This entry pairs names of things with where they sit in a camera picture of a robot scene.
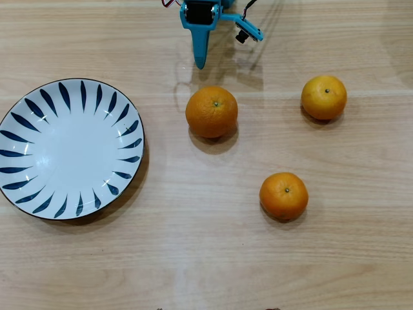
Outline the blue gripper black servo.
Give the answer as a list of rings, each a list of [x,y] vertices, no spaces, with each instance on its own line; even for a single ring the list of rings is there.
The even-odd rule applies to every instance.
[[[198,69],[203,69],[207,60],[210,32],[216,29],[220,15],[234,0],[188,0],[181,3],[180,18],[183,28],[192,35],[194,61]]]

